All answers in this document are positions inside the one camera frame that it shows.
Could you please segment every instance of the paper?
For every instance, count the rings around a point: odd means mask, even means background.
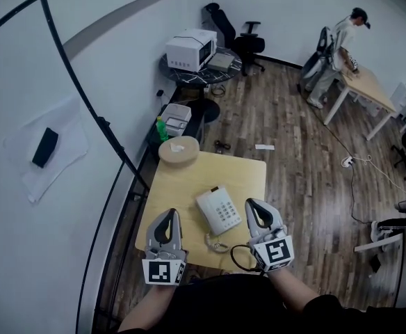
[[[274,151],[274,145],[256,145],[256,150],[272,150]]]
[[[32,203],[39,201],[62,171],[88,151],[88,141],[81,124],[80,103],[79,97],[67,98],[3,141],[7,158],[16,167]],[[39,144],[47,127],[57,132],[59,137],[50,159],[44,168],[39,168],[31,162],[31,150],[34,150],[35,139]]]
[[[181,152],[184,150],[184,146],[181,145],[175,145],[174,143],[170,143],[170,150],[172,152]]]

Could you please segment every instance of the bottle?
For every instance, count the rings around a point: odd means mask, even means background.
[[[163,142],[169,139],[168,132],[166,131],[166,124],[161,119],[161,116],[156,117],[156,130],[159,132],[160,138]]]

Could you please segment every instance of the yellow table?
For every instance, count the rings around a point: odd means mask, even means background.
[[[266,184],[266,163],[253,159],[200,152],[197,161],[185,168],[176,169],[160,161],[149,192],[146,207],[136,237],[135,247],[144,250],[146,231],[150,223],[169,208],[180,214],[183,233],[182,246],[189,251],[187,262],[200,266],[231,271],[240,271],[232,262],[229,253],[217,254],[204,243],[209,227],[195,204],[200,194],[218,185],[224,185],[231,197],[242,222],[235,228],[213,238],[233,246],[246,244],[250,239],[247,227],[245,201],[248,198],[264,200]],[[246,248],[236,248],[237,262],[253,267],[255,259]]]
[[[334,103],[331,111],[328,113],[323,124],[327,125],[334,114],[339,109],[342,102],[345,100],[347,94],[350,91],[353,91],[357,94],[355,102],[359,97],[365,97],[366,99],[380,105],[383,109],[388,111],[388,114],[375,126],[373,130],[370,131],[370,134],[366,137],[367,141],[370,141],[372,137],[378,132],[382,126],[390,119],[390,117],[397,115],[396,109],[391,100],[385,95],[382,87],[377,81],[376,76],[369,69],[364,66],[359,66],[359,76],[354,77],[353,79],[348,78],[346,75],[342,75],[345,88],[342,90],[342,93],[337,98],[337,101]]]

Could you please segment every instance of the white telephone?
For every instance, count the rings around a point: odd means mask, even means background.
[[[219,235],[241,223],[225,186],[217,186],[197,197],[197,206],[206,218],[213,235]]]

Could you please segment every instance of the dark clothing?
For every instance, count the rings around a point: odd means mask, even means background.
[[[224,275],[177,288],[162,320],[150,333],[253,333],[281,332],[303,325],[325,328],[325,321],[352,325],[365,313],[343,309],[335,296],[320,296],[309,302],[301,315],[284,304],[266,277]],[[140,329],[123,333],[142,332]]]
[[[377,224],[379,230],[406,229],[406,218],[388,219]]]

